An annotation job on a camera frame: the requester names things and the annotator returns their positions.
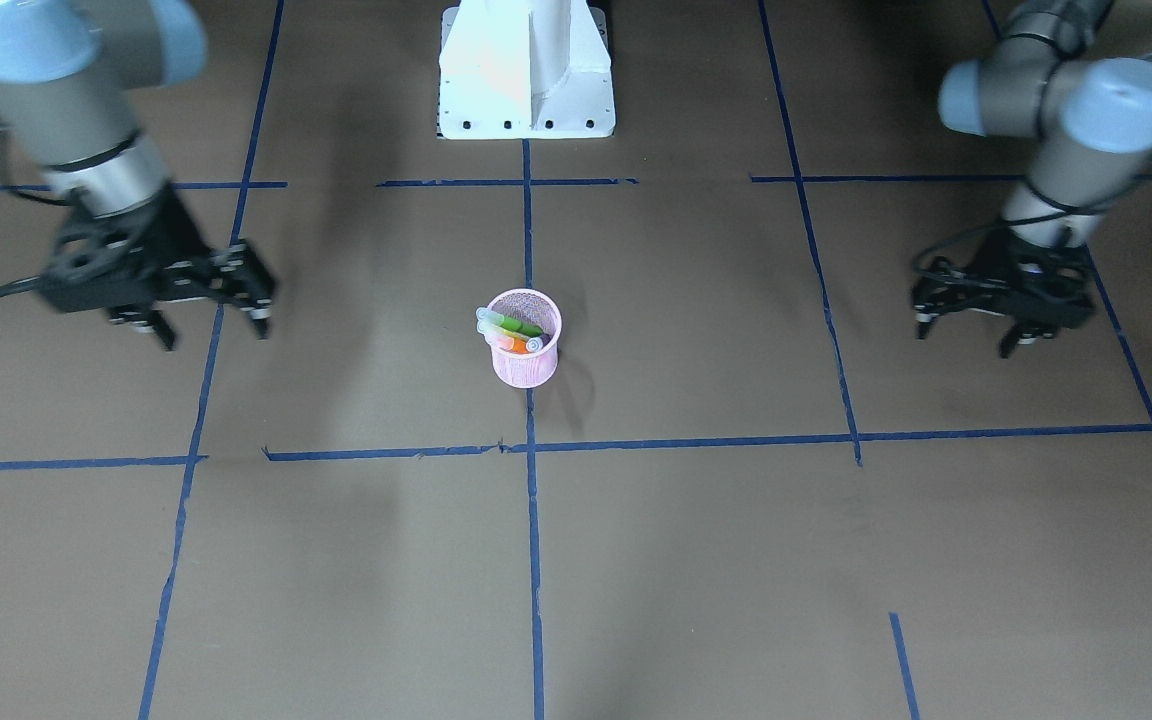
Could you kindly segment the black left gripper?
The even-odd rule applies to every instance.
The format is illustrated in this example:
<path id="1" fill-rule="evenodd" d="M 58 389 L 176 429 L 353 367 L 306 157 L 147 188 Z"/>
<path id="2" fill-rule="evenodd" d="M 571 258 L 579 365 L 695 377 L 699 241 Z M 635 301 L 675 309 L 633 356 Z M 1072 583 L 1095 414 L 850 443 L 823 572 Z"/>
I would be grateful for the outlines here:
<path id="1" fill-rule="evenodd" d="M 996 346 L 998 357 L 1010 359 L 1020 347 L 1056 338 L 1061 325 L 1084 325 L 1094 314 L 1091 252 L 1066 240 L 1062 234 L 1058 245 L 1038 247 L 1009 228 L 993 229 L 967 270 L 934 258 L 911 288 L 916 338 L 927 340 L 946 314 L 1011 316 Z"/>

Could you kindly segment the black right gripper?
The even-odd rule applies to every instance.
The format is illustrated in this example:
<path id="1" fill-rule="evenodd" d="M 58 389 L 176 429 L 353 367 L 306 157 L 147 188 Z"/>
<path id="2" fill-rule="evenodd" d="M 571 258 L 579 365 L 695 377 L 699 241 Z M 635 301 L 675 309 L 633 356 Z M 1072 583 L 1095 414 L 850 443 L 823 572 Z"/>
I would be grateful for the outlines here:
<path id="1" fill-rule="evenodd" d="M 106 319 L 134 332 L 156 338 L 161 350 L 177 348 L 179 334 L 161 313 L 160 302 L 209 300 L 219 306 L 236 306 L 247 314 L 256 338 L 268 340 L 276 295 L 276 279 L 251 241 L 212 252 L 177 190 L 170 182 L 136 209 L 97 217 L 88 194 L 67 194 L 70 215 L 67 229 L 77 225 L 108 225 L 119 232 L 141 234 L 145 264 L 154 270 L 156 297 L 132 304 L 105 306 Z"/>

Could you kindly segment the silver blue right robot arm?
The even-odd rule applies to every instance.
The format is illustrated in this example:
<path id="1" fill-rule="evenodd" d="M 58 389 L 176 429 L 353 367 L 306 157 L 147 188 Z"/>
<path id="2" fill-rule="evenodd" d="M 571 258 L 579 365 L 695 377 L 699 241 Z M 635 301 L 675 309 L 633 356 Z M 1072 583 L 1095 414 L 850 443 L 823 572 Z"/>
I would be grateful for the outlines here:
<path id="1" fill-rule="evenodd" d="M 204 69 L 209 41 L 187 1 L 0 1 L 0 132 L 18 138 L 67 209 L 40 273 L 0 285 L 58 313 L 101 311 L 177 344 L 161 304 L 236 306 L 270 336 L 276 279 L 250 242 L 209 247 L 127 94 Z"/>

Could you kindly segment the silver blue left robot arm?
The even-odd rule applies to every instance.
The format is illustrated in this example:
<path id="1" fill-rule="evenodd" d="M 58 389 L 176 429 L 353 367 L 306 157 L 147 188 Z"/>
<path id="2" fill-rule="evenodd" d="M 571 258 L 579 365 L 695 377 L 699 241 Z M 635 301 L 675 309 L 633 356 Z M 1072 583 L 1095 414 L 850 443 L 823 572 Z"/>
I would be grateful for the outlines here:
<path id="1" fill-rule="evenodd" d="M 992 222 L 914 256 L 919 340 L 943 316 L 1005 316 L 1011 325 L 998 355 L 1009 357 L 1094 314 L 1087 240 L 1152 170 L 1152 53 L 1085 58 L 1111 9 L 1111 1 L 1021 3 L 988 55 L 946 73 L 945 127 L 1039 147 Z"/>

